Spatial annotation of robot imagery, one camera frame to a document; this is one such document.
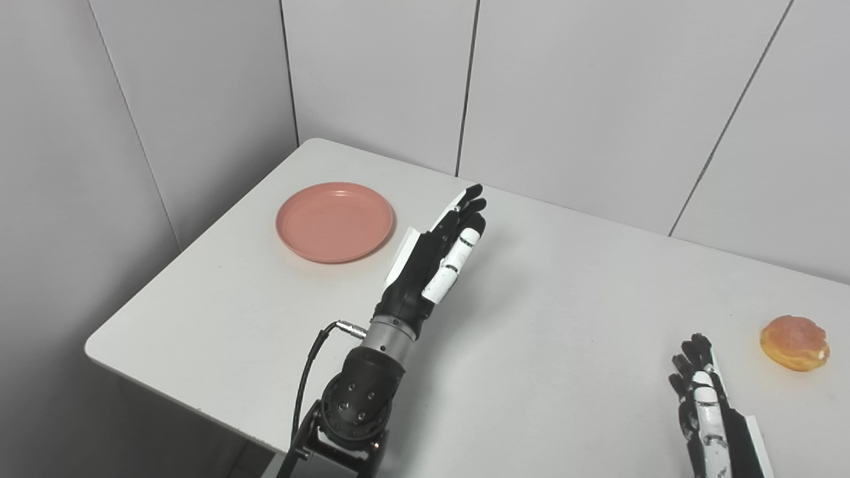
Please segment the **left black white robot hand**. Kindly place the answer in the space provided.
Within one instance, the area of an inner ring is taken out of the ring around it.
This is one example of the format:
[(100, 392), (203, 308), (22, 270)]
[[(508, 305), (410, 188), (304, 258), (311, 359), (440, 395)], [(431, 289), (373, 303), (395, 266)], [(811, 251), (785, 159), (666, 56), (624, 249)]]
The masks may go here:
[(418, 339), (422, 325), (450, 290), (485, 232), (481, 184), (462, 191), (427, 231), (410, 228), (386, 277), (374, 316), (403, 324)]

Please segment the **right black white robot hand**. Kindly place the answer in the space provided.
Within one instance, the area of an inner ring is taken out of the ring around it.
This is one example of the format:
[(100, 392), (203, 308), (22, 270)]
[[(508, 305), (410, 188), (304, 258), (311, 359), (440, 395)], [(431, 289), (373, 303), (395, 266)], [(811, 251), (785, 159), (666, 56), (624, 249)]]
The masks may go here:
[(710, 340), (695, 333), (671, 357), (669, 384), (695, 477), (773, 477), (754, 416), (730, 405)]

